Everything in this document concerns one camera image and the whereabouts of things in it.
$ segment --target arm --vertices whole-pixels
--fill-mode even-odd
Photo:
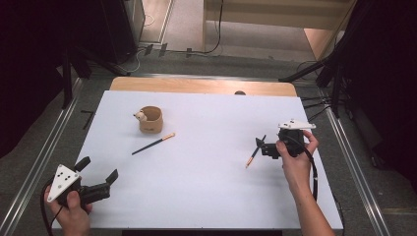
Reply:
[[[89,235],[89,216],[80,206],[80,196],[77,191],[72,191],[67,196],[68,208],[61,206],[55,200],[52,203],[47,201],[50,186],[47,187],[44,195],[45,202],[49,205],[52,213],[62,227],[65,236],[88,236]]]
[[[306,148],[313,154],[319,142],[310,132],[303,131],[303,133],[309,139]],[[311,163],[307,154],[303,152],[297,157],[292,157],[281,141],[276,142],[276,149],[282,156],[282,168],[297,206],[303,235],[334,235],[328,221],[313,198],[310,189]]]

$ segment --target human hand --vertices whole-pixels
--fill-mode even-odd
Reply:
[[[92,210],[92,205],[86,205],[86,210],[81,208],[81,200],[77,191],[72,191],[67,196],[68,208],[58,204],[58,201],[54,200],[52,203],[47,201],[51,187],[46,188],[43,196],[44,201],[49,205],[52,213],[56,215],[59,210],[61,211],[56,216],[59,224],[62,227],[64,235],[78,236],[89,235],[89,216],[88,213]]]
[[[306,149],[310,154],[316,150],[319,141],[312,133],[303,130],[303,135],[307,137],[309,143]],[[282,141],[276,142],[276,149],[282,156],[282,168],[284,169],[285,178],[288,181],[289,189],[294,197],[310,191],[310,169],[311,163],[306,152],[302,152],[297,157],[292,157]]]

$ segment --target gray floor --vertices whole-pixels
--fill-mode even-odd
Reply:
[[[191,75],[271,81],[292,75],[300,69],[298,67],[301,62],[310,60],[309,57],[312,54],[310,56],[306,54],[308,53],[306,43],[306,40],[299,38],[294,41],[294,44],[284,47],[284,49],[288,48],[288,51],[294,51],[292,55],[300,55],[300,57],[291,56],[292,59],[287,56],[280,58],[279,54],[268,57],[264,56],[264,52],[260,52],[258,58],[248,58],[244,56],[245,49],[237,51],[243,53],[240,55],[226,56],[223,54],[219,57],[192,56],[191,58],[185,58],[184,54],[177,53],[167,53],[164,57],[158,57],[157,51],[144,56],[142,52],[139,54],[140,69],[132,75]],[[252,50],[251,55],[254,55],[253,52],[257,51],[256,49],[250,50]],[[58,164],[74,164],[88,132],[88,129],[83,129],[87,123],[88,115],[82,113],[82,110],[94,111],[99,104],[102,93],[109,89],[111,81],[115,78],[114,75],[101,67],[95,66],[92,62],[90,65],[93,74],[89,80],[82,79],[80,96],[74,110],[56,143],[55,149],[50,153],[50,158],[45,164],[44,170],[41,171],[40,179],[36,181],[37,183],[34,183],[35,188],[33,193],[29,195],[29,201],[21,205],[22,215],[13,217],[18,219],[15,222],[16,224],[12,224],[11,231],[8,231],[13,232],[13,235],[46,234],[40,217],[40,189],[43,183],[53,175]],[[122,66],[126,69],[136,68],[135,58]],[[294,83],[300,97],[319,95],[318,88],[314,86],[315,76],[316,74],[312,73],[305,77],[306,80],[298,80]],[[330,92],[330,88],[325,88],[324,91]],[[39,154],[44,153],[42,146],[47,141],[48,135],[62,112],[62,102],[63,95],[59,94],[30,127],[19,145],[11,153],[0,159],[2,177],[0,179],[0,218],[2,222],[7,216],[13,200],[22,190],[21,187],[27,180],[30,169],[36,163]],[[312,104],[316,102],[318,101],[313,100],[304,103]],[[323,106],[318,106],[306,109],[306,114],[311,117],[323,108]],[[390,235],[415,235],[415,232],[417,232],[417,195],[412,191],[409,182],[393,170],[375,168],[370,161],[369,152],[355,123],[346,116],[342,106],[340,107],[340,115],[339,121],[343,125],[372,194],[382,210],[383,219],[387,224]],[[314,123],[318,126],[314,134],[321,141],[319,150],[330,187],[342,207],[341,211],[345,223],[344,235],[379,235],[371,223],[367,209],[359,194],[357,183],[352,177],[352,172],[330,125],[328,115],[326,113],[321,114],[314,120]],[[2,224],[0,232],[5,232],[5,226],[7,225]],[[121,232],[119,230],[93,229],[91,235],[121,235]],[[301,235],[301,233],[298,230],[285,230],[284,235]]]

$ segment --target floor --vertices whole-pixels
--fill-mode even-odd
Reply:
[[[144,1],[144,4],[147,2],[149,4],[156,1]],[[169,50],[211,49],[216,44],[218,37],[215,27],[218,23],[207,22],[208,36],[206,41],[208,44],[202,46],[202,23],[198,20],[202,13],[199,10],[202,9],[201,7],[202,1],[173,0],[170,12],[166,8],[161,14],[167,20],[165,22],[166,28],[164,30],[159,28],[158,33],[154,34],[156,37],[149,37],[152,39],[142,41],[141,44],[154,43],[154,47],[158,48],[160,44],[167,43],[167,49]],[[159,21],[156,14],[147,12],[147,6],[145,8],[146,13],[154,18],[154,23],[150,24],[150,21],[146,22],[146,25],[156,26],[156,21]],[[133,75],[143,73],[194,74],[248,77],[252,80],[266,80],[267,78],[291,75],[307,67],[315,60],[307,38],[301,29],[248,27],[229,23],[221,24],[220,46],[212,53],[210,58],[193,56],[192,60],[185,60],[183,55],[180,54],[160,58],[156,52],[147,57],[143,53],[140,56],[141,69],[134,72]],[[121,66],[136,68],[137,61],[132,59],[132,61]],[[12,229],[16,228],[13,235],[41,235],[44,232],[44,226],[39,223],[37,200],[41,184],[45,182],[47,176],[50,176],[58,163],[71,164],[74,162],[74,157],[78,156],[88,131],[83,129],[88,120],[88,115],[81,110],[94,111],[99,103],[100,93],[109,88],[111,79],[114,78],[113,75],[103,73],[99,68],[91,67],[94,71],[94,79],[83,81],[80,84],[75,83],[74,90],[81,91],[81,93],[73,115],[65,120],[65,113],[62,113],[60,109],[62,102],[62,94],[60,94],[33,124],[21,144],[9,154],[9,157],[0,159],[0,173],[2,173],[0,181],[1,217],[8,214],[11,203],[16,200],[15,195],[19,191],[26,192],[27,189],[21,189],[21,186],[24,186],[26,182],[34,182],[34,186],[26,194],[29,197],[33,195],[36,199],[33,201],[25,201],[25,198],[18,199],[21,202],[17,206],[15,205],[15,209],[23,209],[24,211],[22,215],[11,217],[21,218],[19,222],[10,224]],[[304,80],[294,83],[300,96],[312,97],[318,95],[317,88],[313,86],[316,76],[316,73],[312,73],[306,75]],[[306,113],[310,116],[321,109],[320,107],[313,110],[306,109]],[[343,151],[340,150],[339,141],[334,136],[330,120],[324,114],[317,122],[319,126],[325,128],[318,129],[316,135],[321,138],[322,144],[332,144],[332,146],[322,147],[321,155],[328,157],[324,158],[324,163],[325,166],[329,166],[327,168],[329,183],[341,203],[342,212],[344,212],[346,228],[344,235],[414,235],[417,230],[417,224],[415,223],[417,222],[417,197],[415,193],[410,189],[407,181],[395,171],[389,169],[382,171],[372,165],[354,123],[349,120],[346,114],[341,115],[340,121],[344,127],[343,131],[349,137],[349,145],[354,150],[355,156],[353,159],[360,166],[361,173],[359,174],[365,176],[365,188],[370,189],[370,197],[377,203],[373,207],[379,207],[380,214],[385,220],[384,222],[378,222],[381,225],[377,226],[371,222],[370,209],[364,205],[367,196],[358,194],[361,186],[358,185],[354,172],[346,164],[351,159],[344,157]],[[62,134],[55,134],[60,137],[59,142],[52,142],[55,149],[45,149],[43,147],[44,141],[50,140],[52,134],[50,131],[53,130],[55,121],[59,119],[66,122],[66,128],[62,131]],[[44,173],[31,179],[28,173],[41,156],[47,157],[44,169],[40,170]],[[8,223],[10,222],[3,221],[0,234],[5,232],[4,226]],[[384,224],[387,225],[391,234],[378,231],[378,227],[384,228]],[[62,234],[59,230],[55,233],[56,235]],[[94,230],[92,235],[120,235],[120,231]],[[284,235],[301,234],[298,231],[288,231],[284,232]]]

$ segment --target white table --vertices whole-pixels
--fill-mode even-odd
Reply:
[[[161,134],[139,131],[133,114],[147,105],[162,109]],[[300,228],[281,160],[259,151],[245,168],[255,138],[274,143],[277,124],[291,118],[307,120],[298,97],[106,91],[78,160],[91,159],[83,185],[102,183],[115,168],[119,178],[111,197],[94,203],[91,228]],[[174,138],[131,155],[172,132]],[[318,151],[314,157],[318,203],[330,226],[341,229]]]

